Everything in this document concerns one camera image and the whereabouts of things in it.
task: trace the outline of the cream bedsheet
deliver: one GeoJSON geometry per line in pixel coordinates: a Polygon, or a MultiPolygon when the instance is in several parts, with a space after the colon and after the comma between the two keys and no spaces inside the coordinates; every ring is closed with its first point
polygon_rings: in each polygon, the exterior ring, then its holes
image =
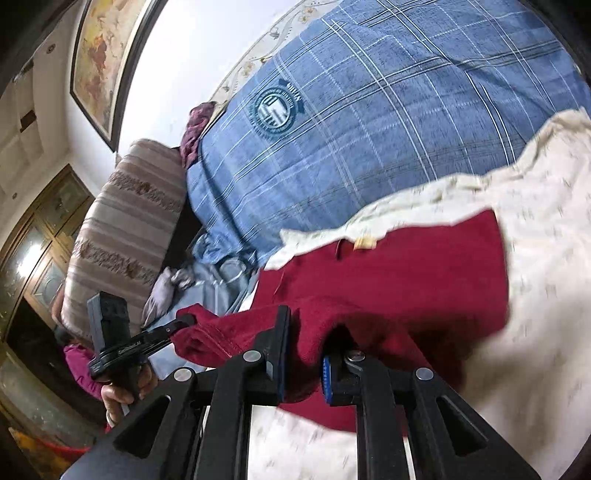
{"type": "MultiPolygon", "coordinates": [[[[467,360],[461,394],[544,480],[553,480],[591,433],[587,113],[552,117],[512,167],[485,177],[453,175],[399,192],[339,229],[284,231],[284,247],[265,268],[281,268],[293,256],[339,238],[382,238],[407,225],[455,223],[487,207],[494,208],[505,238],[510,315],[506,328],[467,360]]],[[[255,407],[249,478],[355,479],[355,437],[255,407]]]]}

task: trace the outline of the striped pillow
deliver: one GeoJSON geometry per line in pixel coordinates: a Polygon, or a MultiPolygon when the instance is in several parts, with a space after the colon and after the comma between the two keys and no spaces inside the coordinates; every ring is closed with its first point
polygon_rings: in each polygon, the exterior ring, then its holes
{"type": "Polygon", "coordinates": [[[131,335],[150,296],[187,194],[180,155],[138,140],[91,205],[66,275],[61,321],[91,341],[86,302],[99,290],[127,300],[131,335]]]}

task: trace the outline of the blue blanket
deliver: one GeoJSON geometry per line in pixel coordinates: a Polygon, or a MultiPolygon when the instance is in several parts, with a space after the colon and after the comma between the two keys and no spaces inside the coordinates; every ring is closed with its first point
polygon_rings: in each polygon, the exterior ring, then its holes
{"type": "Polygon", "coordinates": [[[282,228],[334,228],[388,194],[509,165],[591,92],[517,0],[345,0],[268,61],[188,172],[194,254],[263,265],[282,228]]]}

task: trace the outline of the framed painting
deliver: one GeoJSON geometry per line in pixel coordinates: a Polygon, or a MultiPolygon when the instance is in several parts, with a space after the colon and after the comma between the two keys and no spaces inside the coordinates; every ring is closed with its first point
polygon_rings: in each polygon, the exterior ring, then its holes
{"type": "Polygon", "coordinates": [[[129,86],[165,0],[88,0],[78,27],[70,94],[112,151],[129,86]]]}

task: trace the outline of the silver screw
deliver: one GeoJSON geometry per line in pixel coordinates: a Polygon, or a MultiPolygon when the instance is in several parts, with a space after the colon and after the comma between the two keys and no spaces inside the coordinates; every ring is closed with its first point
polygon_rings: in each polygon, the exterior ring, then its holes
{"type": "Polygon", "coordinates": [[[428,368],[421,367],[417,370],[417,378],[419,380],[431,380],[433,378],[433,372],[428,368]]]}
{"type": "Polygon", "coordinates": [[[261,353],[257,350],[249,350],[248,352],[244,352],[242,358],[245,362],[258,362],[261,359],[261,353]]]}
{"type": "Polygon", "coordinates": [[[191,373],[191,371],[188,368],[179,368],[174,373],[174,379],[177,382],[186,382],[189,378],[191,378],[191,375],[193,375],[193,374],[191,373]]]}
{"type": "Polygon", "coordinates": [[[347,352],[347,358],[352,362],[361,362],[365,360],[365,353],[360,350],[349,350],[347,352]]]}

